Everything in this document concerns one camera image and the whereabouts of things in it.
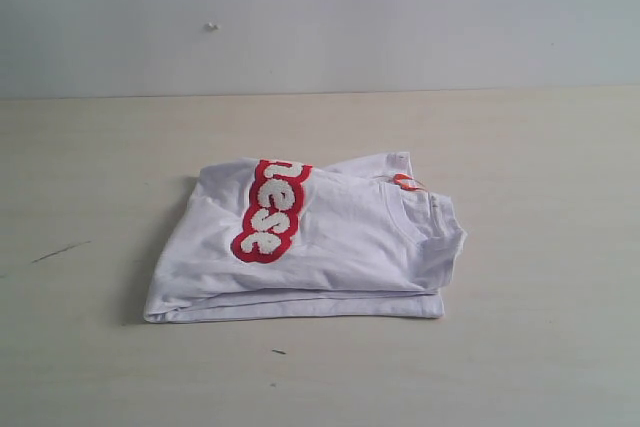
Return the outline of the white t-shirt red print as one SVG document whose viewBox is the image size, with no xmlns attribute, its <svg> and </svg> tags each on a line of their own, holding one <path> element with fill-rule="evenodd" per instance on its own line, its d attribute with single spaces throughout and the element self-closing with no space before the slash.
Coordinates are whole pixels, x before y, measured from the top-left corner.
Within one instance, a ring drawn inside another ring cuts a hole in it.
<svg viewBox="0 0 640 427">
<path fill-rule="evenodd" d="M 442 316 L 465 233 L 449 198 L 404 191 L 397 173 L 414 178 L 406 152 L 203 168 L 156 264 L 144 319 Z"/>
</svg>

